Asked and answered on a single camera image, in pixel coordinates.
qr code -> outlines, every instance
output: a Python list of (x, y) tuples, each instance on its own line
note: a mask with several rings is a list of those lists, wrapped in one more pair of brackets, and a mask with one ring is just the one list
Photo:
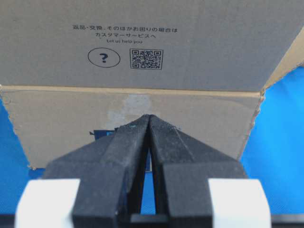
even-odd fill
[(163, 50), (130, 49), (130, 63), (132, 69), (162, 69)]

blue surface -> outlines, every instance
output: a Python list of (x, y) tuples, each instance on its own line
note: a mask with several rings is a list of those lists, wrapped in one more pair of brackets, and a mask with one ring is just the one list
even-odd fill
[[(304, 213), (304, 68), (298, 68), (266, 91), (242, 163), (261, 180), (272, 213)], [(0, 213), (14, 213), (30, 171), (21, 145), (0, 102)], [(152, 174), (145, 177), (142, 213), (153, 214)]]
[(304, 213), (304, 68), (265, 96), (241, 162), (261, 180), (272, 213)]

white block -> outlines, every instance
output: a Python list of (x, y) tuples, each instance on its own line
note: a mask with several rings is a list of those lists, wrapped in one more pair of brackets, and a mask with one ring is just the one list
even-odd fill
[(15, 228), (73, 228), (80, 179), (31, 180), (17, 206)]
[(269, 205), (259, 180), (209, 179), (213, 228), (271, 228)]

cardboard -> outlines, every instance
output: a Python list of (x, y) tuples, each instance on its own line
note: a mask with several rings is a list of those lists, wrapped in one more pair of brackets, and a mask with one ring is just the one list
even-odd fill
[(34, 167), (44, 167), (48, 161), (94, 141), (90, 135), (93, 130), (113, 130), (143, 114), (168, 120), (238, 158), (260, 100), (259, 93), (238, 97), (4, 90), (3, 94), (15, 133)]
[[(301, 0), (2, 0), (0, 84), (257, 92), (303, 11)], [(161, 69), (134, 68), (133, 49), (160, 51)]]
[(0, 96), (33, 167), (142, 114), (240, 158), (265, 89), (304, 62), (303, 10), (302, 0), (2, 0)]

blue cloth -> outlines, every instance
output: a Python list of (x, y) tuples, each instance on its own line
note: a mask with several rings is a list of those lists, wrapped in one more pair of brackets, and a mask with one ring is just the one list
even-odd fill
[[(304, 68), (266, 91), (241, 162), (261, 180), (272, 213), (304, 213)], [(28, 180), (28, 161), (0, 102), (0, 213), (14, 213)], [(154, 214), (152, 174), (145, 176), (142, 213)]]
[(265, 97), (241, 162), (261, 180), (272, 213), (304, 213), (304, 68)]

